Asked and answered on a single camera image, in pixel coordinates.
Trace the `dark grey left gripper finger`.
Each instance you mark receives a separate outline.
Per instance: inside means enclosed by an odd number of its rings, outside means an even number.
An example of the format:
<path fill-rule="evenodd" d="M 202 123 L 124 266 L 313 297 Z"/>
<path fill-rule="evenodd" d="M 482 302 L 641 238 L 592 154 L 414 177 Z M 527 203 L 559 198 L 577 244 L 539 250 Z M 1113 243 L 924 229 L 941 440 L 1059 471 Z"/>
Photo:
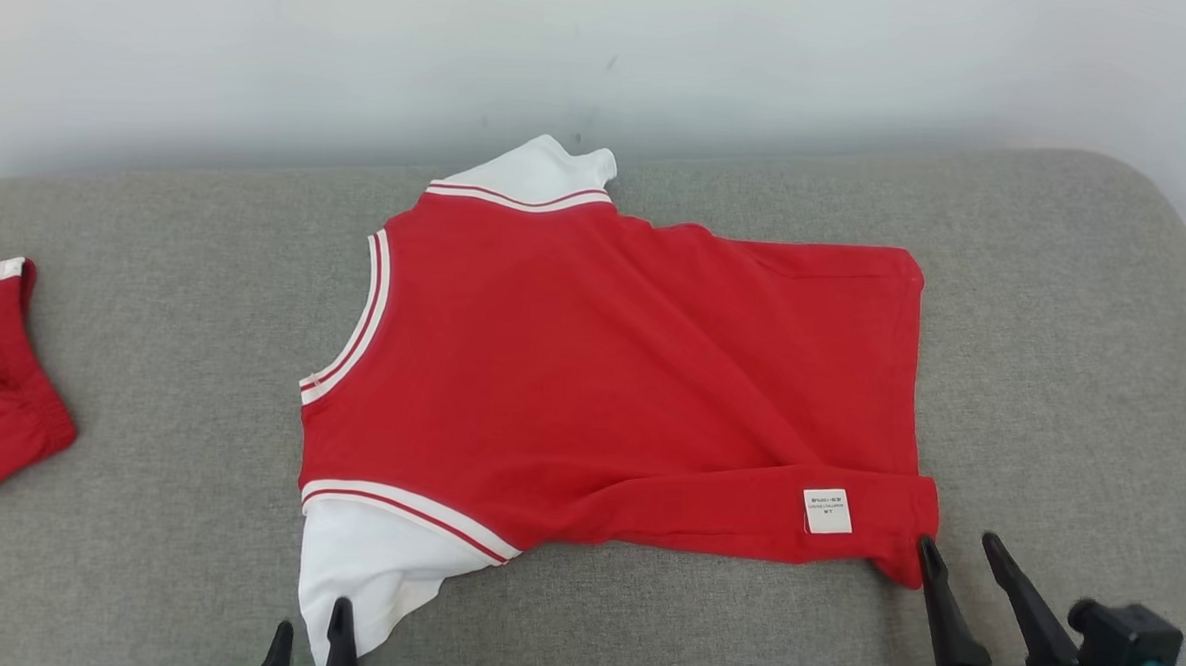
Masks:
<path fill-rule="evenodd" d="M 353 622 L 353 604 L 347 597 L 334 600 L 330 613 L 329 655 L 325 666 L 358 666 L 358 647 L 356 647 L 356 629 Z"/>
<path fill-rule="evenodd" d="M 292 647 L 294 647 L 295 629 L 291 621 L 279 622 L 270 639 L 264 658 L 259 666 L 291 666 Z"/>

